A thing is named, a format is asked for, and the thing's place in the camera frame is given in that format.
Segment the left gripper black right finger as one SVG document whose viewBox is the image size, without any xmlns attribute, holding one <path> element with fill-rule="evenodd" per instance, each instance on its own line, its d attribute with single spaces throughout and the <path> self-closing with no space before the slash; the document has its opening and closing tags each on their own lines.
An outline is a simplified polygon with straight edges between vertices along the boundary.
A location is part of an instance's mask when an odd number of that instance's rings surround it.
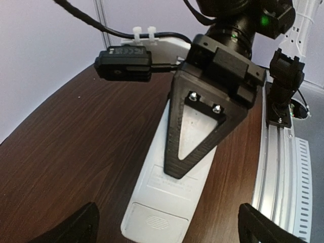
<svg viewBox="0 0 324 243">
<path fill-rule="evenodd" d="M 249 203 L 239 206 L 238 236 L 243 243 L 250 242 L 304 242 L 304 240 L 280 228 Z"/>
</svg>

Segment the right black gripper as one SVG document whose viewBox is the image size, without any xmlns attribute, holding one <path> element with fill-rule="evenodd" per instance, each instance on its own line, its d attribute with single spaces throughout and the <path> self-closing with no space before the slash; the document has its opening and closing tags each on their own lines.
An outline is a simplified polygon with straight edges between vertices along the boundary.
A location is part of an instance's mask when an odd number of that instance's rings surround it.
<svg viewBox="0 0 324 243">
<path fill-rule="evenodd" d="M 247 116 L 266 71 L 206 36 L 195 36 L 186 63 L 202 71 L 176 72 L 171 86 L 164 172 L 183 178 L 213 154 L 216 146 Z"/>
</svg>

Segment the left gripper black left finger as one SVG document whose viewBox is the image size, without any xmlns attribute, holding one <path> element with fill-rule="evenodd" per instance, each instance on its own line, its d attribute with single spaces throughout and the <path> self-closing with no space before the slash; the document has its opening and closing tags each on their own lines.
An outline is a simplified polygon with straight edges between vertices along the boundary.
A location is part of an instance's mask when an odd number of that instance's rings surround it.
<svg viewBox="0 0 324 243">
<path fill-rule="evenodd" d="M 99 209 L 89 202 L 30 242 L 96 242 L 99 228 Z"/>
</svg>

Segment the white remote control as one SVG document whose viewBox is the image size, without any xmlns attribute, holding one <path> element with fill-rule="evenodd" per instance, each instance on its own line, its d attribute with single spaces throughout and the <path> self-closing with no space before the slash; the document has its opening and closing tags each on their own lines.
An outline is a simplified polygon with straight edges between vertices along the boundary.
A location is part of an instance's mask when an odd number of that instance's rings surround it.
<svg viewBox="0 0 324 243">
<path fill-rule="evenodd" d="M 134 242 L 182 242 L 208 177 L 213 148 L 182 179 L 164 173 L 169 103 L 166 104 L 121 222 Z"/>
</svg>

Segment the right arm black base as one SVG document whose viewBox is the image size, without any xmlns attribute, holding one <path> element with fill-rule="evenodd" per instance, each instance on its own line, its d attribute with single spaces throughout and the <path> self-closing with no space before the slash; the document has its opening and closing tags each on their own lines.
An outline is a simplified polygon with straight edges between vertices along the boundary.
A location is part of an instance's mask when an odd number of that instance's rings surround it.
<svg viewBox="0 0 324 243">
<path fill-rule="evenodd" d="M 290 103 L 304 80 L 304 66 L 299 57 L 290 58 L 280 48 L 275 51 L 269 67 L 272 82 L 265 85 L 268 125 L 292 127 Z"/>
</svg>

